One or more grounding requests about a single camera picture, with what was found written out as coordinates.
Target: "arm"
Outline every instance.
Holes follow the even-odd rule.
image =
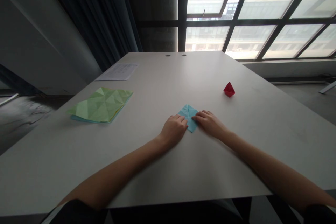
[[[229,131],[210,111],[200,111],[193,117],[209,135],[235,151],[278,196],[297,211],[315,204],[336,208],[336,200],[306,177],[274,157],[245,142]]]
[[[182,139],[187,127],[183,116],[169,117],[156,138],[87,178],[58,206],[79,199],[96,210],[106,207],[134,175],[173,148]]]

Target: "hand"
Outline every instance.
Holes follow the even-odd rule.
[[[210,111],[202,110],[192,117],[199,126],[210,136],[222,140],[229,129]]]
[[[187,130],[187,120],[181,115],[171,115],[165,122],[161,133],[157,138],[170,149],[173,148],[183,137]]]

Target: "wall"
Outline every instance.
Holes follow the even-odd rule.
[[[12,38],[16,37],[15,31],[23,33],[9,41],[11,48],[3,49],[6,44],[0,42],[2,52],[8,54],[2,53],[0,63],[6,57],[7,65],[3,65],[8,69],[49,95],[75,94],[101,74],[90,49],[58,0],[1,0],[0,4],[4,10],[0,14],[1,37],[7,32]],[[22,31],[18,23],[24,26]],[[23,77],[28,76],[27,70],[23,72],[17,64],[26,61],[29,66],[32,61],[35,64],[30,80]]]
[[[0,6],[0,64],[47,95],[74,95],[87,85],[10,0]]]
[[[9,87],[5,83],[0,81],[0,89],[9,89]]]
[[[246,62],[243,65],[263,78],[315,77],[324,73],[336,75],[336,59]]]

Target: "folded paper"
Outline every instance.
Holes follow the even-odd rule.
[[[233,96],[236,93],[231,85],[231,82],[229,82],[224,88],[224,93],[229,97]]]
[[[91,123],[110,123],[120,112],[132,91],[123,89],[99,88],[87,100],[77,103],[67,111],[74,120]]]
[[[194,132],[194,130],[197,128],[197,123],[192,119],[192,117],[195,116],[197,112],[198,111],[196,109],[186,104],[178,113],[179,115],[184,116],[188,121],[187,125],[190,132]]]

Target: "window frame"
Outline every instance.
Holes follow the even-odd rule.
[[[207,14],[187,14],[188,0],[178,0],[178,20],[164,20],[164,21],[137,21],[138,30],[141,28],[149,27],[178,27],[178,51],[184,52],[186,50],[186,32],[187,27],[219,27],[228,26],[229,31],[226,35],[222,51],[225,53],[230,42],[233,30],[236,26],[265,26],[274,25],[275,28],[271,32],[270,36],[266,39],[263,47],[259,51],[255,59],[237,59],[239,62],[252,62],[252,61],[271,61],[271,60],[303,60],[303,59],[326,59],[335,58],[336,50],[333,51],[327,57],[300,57],[300,55],[318,38],[320,34],[330,25],[336,24],[336,14],[328,18],[293,18],[290,17],[299,6],[302,0],[292,0],[289,7],[280,19],[238,19],[240,11],[242,9],[245,0],[239,0],[232,20],[207,20],[207,21],[187,21],[187,18],[212,18],[214,16],[207,16]],[[224,8],[228,0],[224,0],[220,16],[224,11]],[[304,44],[304,46],[297,52],[293,58],[270,58],[263,59],[274,40],[277,38],[281,30],[285,25],[322,25],[322,27]]]

